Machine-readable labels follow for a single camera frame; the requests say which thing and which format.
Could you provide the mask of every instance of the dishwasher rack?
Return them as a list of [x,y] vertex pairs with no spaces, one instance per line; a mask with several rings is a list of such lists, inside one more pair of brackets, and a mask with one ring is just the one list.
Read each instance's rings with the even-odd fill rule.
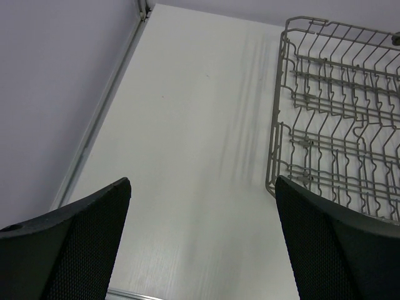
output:
[[266,187],[278,175],[400,221],[400,49],[389,32],[312,17],[281,35]]

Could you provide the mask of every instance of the gray wall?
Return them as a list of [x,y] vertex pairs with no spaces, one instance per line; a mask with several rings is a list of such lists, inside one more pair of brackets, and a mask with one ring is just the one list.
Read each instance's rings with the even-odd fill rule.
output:
[[48,211],[134,21],[133,0],[0,1],[0,228]]
[[312,16],[361,26],[400,31],[399,0],[148,0],[269,24],[294,16]]

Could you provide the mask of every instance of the wire rack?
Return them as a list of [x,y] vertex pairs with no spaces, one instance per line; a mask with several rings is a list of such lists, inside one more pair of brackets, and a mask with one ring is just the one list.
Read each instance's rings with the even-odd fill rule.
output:
[[281,35],[266,187],[282,174],[400,221],[400,50],[389,32],[312,17]]

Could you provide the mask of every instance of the dish rack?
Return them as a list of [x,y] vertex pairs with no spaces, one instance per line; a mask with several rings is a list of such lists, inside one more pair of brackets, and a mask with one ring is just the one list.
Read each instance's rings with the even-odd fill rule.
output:
[[278,175],[400,221],[400,49],[389,32],[313,17],[281,35],[266,187]]

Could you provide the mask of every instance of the background wall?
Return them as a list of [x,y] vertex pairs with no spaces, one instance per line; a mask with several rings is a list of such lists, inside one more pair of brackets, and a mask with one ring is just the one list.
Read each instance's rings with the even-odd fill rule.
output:
[[236,18],[283,25],[294,16],[312,16],[400,31],[398,0],[148,0]]
[[0,228],[48,211],[137,21],[133,0],[0,1]]

